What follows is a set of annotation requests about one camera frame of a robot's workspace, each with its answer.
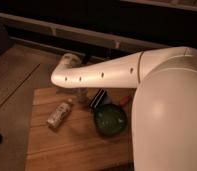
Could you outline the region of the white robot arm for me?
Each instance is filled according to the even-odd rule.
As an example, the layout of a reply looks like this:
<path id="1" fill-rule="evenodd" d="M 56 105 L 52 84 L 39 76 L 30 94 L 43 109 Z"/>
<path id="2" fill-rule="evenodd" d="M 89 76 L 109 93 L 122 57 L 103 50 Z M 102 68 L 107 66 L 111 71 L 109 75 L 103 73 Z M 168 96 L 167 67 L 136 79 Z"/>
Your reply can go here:
<path id="1" fill-rule="evenodd" d="M 51 82 L 63 88 L 134 88 L 135 171 L 197 171 L 197 49 L 147 50 L 72 68 L 62 57 Z"/>

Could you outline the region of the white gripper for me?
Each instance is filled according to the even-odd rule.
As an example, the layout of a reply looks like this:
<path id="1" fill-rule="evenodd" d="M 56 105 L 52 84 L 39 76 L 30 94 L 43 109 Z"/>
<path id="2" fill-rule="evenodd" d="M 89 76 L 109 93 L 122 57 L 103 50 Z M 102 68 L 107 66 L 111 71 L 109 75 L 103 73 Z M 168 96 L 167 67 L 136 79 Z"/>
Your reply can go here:
<path id="1" fill-rule="evenodd" d="M 85 89 L 81 59 L 71 53 L 64 54 L 55 67 L 55 85 L 65 89 Z"/>

